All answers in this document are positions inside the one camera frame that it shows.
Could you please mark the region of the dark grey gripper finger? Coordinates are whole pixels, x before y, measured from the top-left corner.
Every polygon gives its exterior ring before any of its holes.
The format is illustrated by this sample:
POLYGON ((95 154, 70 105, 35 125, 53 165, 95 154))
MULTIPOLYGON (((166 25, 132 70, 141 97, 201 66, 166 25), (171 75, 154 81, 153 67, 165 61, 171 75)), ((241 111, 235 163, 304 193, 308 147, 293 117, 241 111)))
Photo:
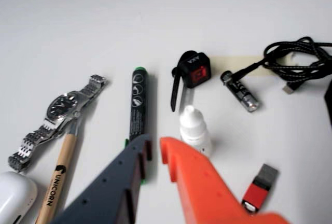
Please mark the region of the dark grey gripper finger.
POLYGON ((135 223, 152 154, 150 136, 136 137, 52 223, 135 223))

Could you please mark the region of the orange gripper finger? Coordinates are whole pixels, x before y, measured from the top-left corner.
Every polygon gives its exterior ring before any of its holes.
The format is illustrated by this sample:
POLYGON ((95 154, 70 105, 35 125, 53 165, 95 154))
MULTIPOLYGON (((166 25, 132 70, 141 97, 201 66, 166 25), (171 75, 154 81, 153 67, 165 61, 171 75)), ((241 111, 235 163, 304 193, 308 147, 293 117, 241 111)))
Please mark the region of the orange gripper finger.
POLYGON ((162 137, 160 151, 177 184, 186 223, 287 223, 277 213, 246 212, 209 158, 184 142, 162 137))

